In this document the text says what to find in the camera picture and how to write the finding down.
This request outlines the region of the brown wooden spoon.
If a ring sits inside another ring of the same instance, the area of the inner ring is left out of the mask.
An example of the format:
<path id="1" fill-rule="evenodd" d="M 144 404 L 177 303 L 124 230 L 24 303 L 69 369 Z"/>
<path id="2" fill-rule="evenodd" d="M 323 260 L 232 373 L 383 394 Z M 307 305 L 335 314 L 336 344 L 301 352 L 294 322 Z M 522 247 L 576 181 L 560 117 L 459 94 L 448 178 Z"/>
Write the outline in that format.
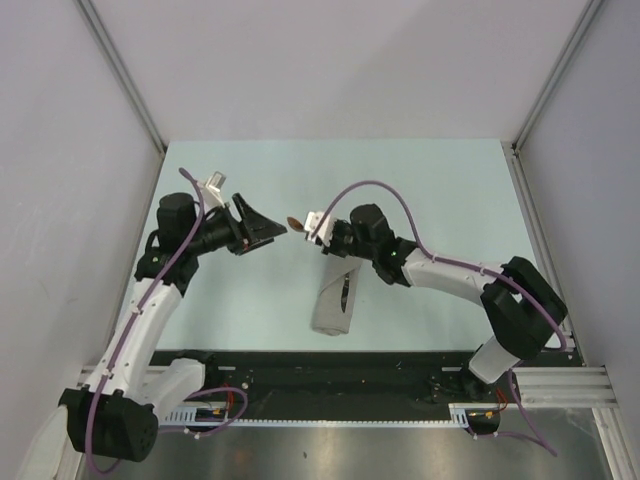
<path id="1" fill-rule="evenodd" d="M 300 220 L 298 220 L 298 219 L 296 219 L 296 218 L 294 218 L 292 216 L 288 216 L 286 218 L 286 221 L 287 221 L 287 224 L 288 224 L 288 226 L 289 226 L 289 228 L 291 230 L 293 230 L 295 232 L 298 232 L 298 233 L 306 233 L 307 232 L 304 223 L 301 222 Z"/>

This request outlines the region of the silver knife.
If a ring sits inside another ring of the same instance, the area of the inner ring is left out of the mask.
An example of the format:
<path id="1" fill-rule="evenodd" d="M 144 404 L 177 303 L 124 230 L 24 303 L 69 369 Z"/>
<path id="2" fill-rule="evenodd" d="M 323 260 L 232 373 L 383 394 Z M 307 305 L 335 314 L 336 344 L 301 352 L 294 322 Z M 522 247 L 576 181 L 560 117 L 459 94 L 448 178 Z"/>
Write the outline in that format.
<path id="1" fill-rule="evenodd" d="M 341 298 L 340 298 L 340 306 L 343 313 L 346 312 L 348 302 L 349 302 L 350 280 L 351 280 L 351 274 L 346 273 L 343 277 L 343 284 L 342 284 Z"/>

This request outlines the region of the grey cloth napkin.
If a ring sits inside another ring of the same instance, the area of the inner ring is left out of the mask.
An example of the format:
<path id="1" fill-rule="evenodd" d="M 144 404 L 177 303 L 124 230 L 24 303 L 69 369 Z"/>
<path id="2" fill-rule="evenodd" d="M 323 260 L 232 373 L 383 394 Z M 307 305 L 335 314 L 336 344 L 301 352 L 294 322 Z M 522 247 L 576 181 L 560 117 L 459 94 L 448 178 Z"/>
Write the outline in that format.
<path id="1" fill-rule="evenodd" d="M 311 319 L 311 329 L 314 332 L 326 336 L 341 336 L 349 333 L 361 266 L 362 260 L 355 257 L 327 257 Z M 346 273 L 351 274 L 351 280 L 349 302 L 346 312 L 343 313 L 340 298 L 343 277 Z"/>

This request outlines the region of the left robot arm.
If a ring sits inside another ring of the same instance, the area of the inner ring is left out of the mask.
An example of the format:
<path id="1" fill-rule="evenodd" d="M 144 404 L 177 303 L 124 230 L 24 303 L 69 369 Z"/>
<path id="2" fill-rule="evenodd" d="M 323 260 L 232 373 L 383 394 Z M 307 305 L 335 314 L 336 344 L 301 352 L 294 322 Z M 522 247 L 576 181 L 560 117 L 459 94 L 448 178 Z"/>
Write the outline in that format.
<path id="1" fill-rule="evenodd" d="M 232 200 L 235 212 L 225 203 L 204 211 L 183 192 L 161 198 L 157 227 L 137 263 L 133 294 L 114 337 L 84 384 L 65 389 L 59 400 L 76 451 L 140 462 L 153 448 L 161 421 L 179 404 L 192 394 L 207 400 L 219 392 L 221 376 L 206 356 L 178 358 L 151 382 L 145 376 L 199 257 L 219 249 L 241 256 L 287 231 L 240 194 Z"/>

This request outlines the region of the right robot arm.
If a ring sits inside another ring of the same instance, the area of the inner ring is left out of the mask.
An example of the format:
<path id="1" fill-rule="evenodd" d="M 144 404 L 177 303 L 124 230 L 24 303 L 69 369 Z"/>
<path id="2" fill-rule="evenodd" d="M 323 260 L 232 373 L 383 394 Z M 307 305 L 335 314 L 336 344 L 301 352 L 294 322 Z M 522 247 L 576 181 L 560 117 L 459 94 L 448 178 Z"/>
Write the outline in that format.
<path id="1" fill-rule="evenodd" d="M 309 214 L 305 229 L 323 254 L 369 261 L 388 285 L 433 289 L 484 309 L 493 335 L 461 376 L 462 391 L 473 401 L 486 400 L 507 370 L 536 358 L 568 313 L 529 260 L 515 256 L 486 266 L 427 254 L 417 241 L 397 236 L 375 204 L 356 207 L 347 221 Z"/>

